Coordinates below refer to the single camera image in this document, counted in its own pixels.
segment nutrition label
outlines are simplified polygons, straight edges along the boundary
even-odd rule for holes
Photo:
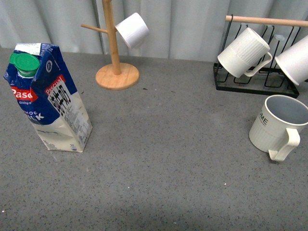
[[[67,89],[64,77],[58,76],[45,92],[48,94],[49,102],[78,136],[79,141],[85,144],[88,138],[89,124],[73,102],[73,97]]]

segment curtain fold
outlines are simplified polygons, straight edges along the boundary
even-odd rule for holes
[[[137,49],[128,49],[117,33],[120,55],[213,62],[226,32],[226,15],[307,20],[307,0],[113,0],[115,24],[137,12],[150,35]],[[82,28],[105,28],[101,0],[0,0],[0,46],[46,42],[62,51],[109,54],[106,34]],[[249,25],[258,33],[264,26]],[[290,28],[277,27],[284,37]],[[232,27],[229,39],[237,28]],[[297,41],[306,36],[302,28]]]

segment pascual logo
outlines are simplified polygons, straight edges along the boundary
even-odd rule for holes
[[[48,60],[46,62],[46,71],[49,73],[52,69],[52,61]]]
[[[265,116],[263,115],[262,110],[261,110],[261,112],[260,112],[260,114],[259,114],[259,119],[260,119],[261,123],[262,123],[264,126],[267,125],[268,120],[267,120],[267,119],[265,118]]]
[[[18,89],[17,87],[12,87],[12,91],[17,100],[29,100],[31,102],[35,101],[38,96],[30,88],[30,90]]]
[[[61,81],[63,81],[63,82],[65,83],[65,79],[64,79],[64,76],[63,76],[63,75],[59,75],[59,76],[56,78],[56,80],[55,80],[53,83],[51,83],[49,87],[47,87],[47,88],[45,89],[45,93],[46,93],[47,95],[50,95],[50,93],[52,92],[52,90],[53,90],[58,84],[60,84]]]

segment mug rim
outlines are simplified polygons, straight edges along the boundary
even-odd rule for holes
[[[268,108],[268,105],[267,105],[267,101],[270,99],[270,98],[276,98],[276,97],[282,97],[282,98],[288,98],[288,99],[291,99],[299,104],[301,104],[305,109],[306,111],[308,112],[308,107],[301,101],[297,100],[297,99],[294,99],[290,96],[286,96],[286,95],[271,95],[269,97],[266,98],[265,102],[264,102],[264,105],[265,105],[265,108],[267,109],[267,111],[277,120],[283,122],[284,124],[288,124],[288,125],[292,125],[292,126],[305,126],[305,125],[308,125],[308,121],[306,123],[302,123],[302,124],[294,124],[294,123],[290,123],[290,122],[287,122],[287,121],[284,121],[282,119],[280,119],[279,117],[277,117],[275,114],[273,114],[273,112]]]

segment wooden rod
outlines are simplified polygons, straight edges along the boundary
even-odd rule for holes
[[[81,27],[84,27],[84,28],[87,28],[87,29],[91,29],[91,30],[96,30],[98,32],[102,32],[102,33],[108,34],[107,30],[100,29],[100,28],[97,28],[97,27],[93,27],[93,26],[90,26],[90,25],[87,25],[87,24],[81,24]]]
[[[120,68],[119,51],[118,51],[117,42],[116,42],[116,27],[115,27],[112,3],[110,0],[102,0],[102,3],[103,3],[106,27],[108,31],[108,40],[109,40],[111,60],[113,64],[114,74],[118,76],[121,74],[121,68]]]
[[[290,19],[277,19],[277,18],[254,18],[254,17],[242,17],[227,15],[226,21],[238,23],[255,23],[255,24],[268,24],[268,25],[280,25],[280,26],[299,26],[308,27],[308,21],[290,20]]]

